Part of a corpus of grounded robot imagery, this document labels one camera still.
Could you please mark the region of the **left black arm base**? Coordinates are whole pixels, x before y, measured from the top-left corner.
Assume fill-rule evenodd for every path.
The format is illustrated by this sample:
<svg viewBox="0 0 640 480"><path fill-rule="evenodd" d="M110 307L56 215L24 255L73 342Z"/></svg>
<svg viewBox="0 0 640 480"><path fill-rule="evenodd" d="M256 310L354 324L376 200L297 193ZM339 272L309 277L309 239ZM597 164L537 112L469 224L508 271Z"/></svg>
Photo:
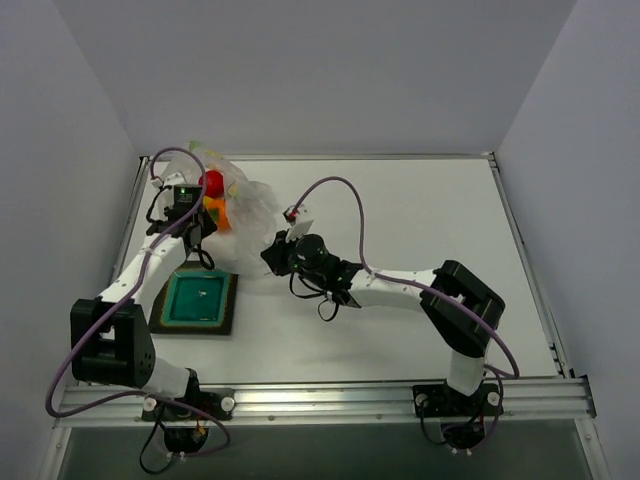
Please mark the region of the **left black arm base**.
<svg viewBox="0 0 640 480"><path fill-rule="evenodd" d="M224 422L233 418L235 406L235 392L228 388L188 393L180 399L147 397L141 419L160 429L164 447L174 457L199 457L231 445Z"/></svg>

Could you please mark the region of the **orange fake persimmon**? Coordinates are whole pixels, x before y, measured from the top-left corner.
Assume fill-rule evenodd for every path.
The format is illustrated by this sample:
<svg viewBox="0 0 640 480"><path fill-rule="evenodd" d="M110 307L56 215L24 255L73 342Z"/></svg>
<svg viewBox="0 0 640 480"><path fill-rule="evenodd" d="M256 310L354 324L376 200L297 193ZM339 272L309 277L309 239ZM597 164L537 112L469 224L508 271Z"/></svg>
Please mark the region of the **orange fake persimmon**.
<svg viewBox="0 0 640 480"><path fill-rule="evenodd" d="M205 196L203 205L219 231L228 232L232 229L226 213L226 201L224 198L212 198Z"/></svg>

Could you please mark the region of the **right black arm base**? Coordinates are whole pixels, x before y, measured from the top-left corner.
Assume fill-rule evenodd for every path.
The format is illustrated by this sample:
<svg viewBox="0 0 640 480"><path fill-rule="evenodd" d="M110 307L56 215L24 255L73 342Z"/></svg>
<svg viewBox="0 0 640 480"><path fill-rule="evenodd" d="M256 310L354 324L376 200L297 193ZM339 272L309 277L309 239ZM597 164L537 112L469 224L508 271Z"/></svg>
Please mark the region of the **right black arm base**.
<svg viewBox="0 0 640 480"><path fill-rule="evenodd" d="M412 387L414 413L425 439L435 446L446 446L453 454L470 456L495 432L504 413L504 386L480 384L465 396L442 384Z"/></svg>

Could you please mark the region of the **translucent white plastic bag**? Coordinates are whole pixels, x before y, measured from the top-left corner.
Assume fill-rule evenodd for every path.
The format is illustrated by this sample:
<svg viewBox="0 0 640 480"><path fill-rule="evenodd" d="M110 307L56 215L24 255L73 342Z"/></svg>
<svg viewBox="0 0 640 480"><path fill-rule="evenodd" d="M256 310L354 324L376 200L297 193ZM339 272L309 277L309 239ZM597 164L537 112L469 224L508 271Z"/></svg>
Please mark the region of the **translucent white plastic bag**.
<svg viewBox="0 0 640 480"><path fill-rule="evenodd" d="M217 230L206 237L193 256L206 267L258 278L268 273L268 267L260 254L271 245L276 234L278 203L272 188L262 182L249 179L243 170L225 156L202 143L191 141L187 150L199 158L197 166L185 154L176 153L168 166L161 171L181 171L185 183L198 183L202 173L217 170L224 177L226 213L232 229Z"/></svg>

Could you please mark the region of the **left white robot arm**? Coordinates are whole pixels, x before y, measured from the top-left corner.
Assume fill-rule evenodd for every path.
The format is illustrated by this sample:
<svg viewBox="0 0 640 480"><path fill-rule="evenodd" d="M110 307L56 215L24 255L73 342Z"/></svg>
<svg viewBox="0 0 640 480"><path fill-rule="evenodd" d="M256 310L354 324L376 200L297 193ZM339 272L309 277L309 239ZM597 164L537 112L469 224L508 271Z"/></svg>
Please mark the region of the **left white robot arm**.
<svg viewBox="0 0 640 480"><path fill-rule="evenodd" d="M97 297L71 309L71 370L79 381L130 387L166 397L179 419L194 417L202 395L193 372L158 357L148 320L171 275L216 226L202 206L202 187L181 173L169 175L157 193L169 193L166 218L152 220L142 247L118 278Z"/></svg>

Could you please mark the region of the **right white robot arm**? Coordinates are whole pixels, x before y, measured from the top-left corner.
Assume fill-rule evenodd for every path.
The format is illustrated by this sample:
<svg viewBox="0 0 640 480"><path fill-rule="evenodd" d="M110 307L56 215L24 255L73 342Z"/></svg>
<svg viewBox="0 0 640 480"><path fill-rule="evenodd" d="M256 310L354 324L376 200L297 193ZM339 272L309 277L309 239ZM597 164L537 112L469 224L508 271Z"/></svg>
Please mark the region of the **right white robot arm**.
<svg viewBox="0 0 640 480"><path fill-rule="evenodd" d="M489 343L495 339L506 304L461 263L445 261L423 271L368 271L330 253L324 239L306 234L289 240L285 231L261 253L276 276L298 278L341 307L392 307L423 313L451 349L444 400L455 412L469 411L480 400L480 384Z"/></svg>

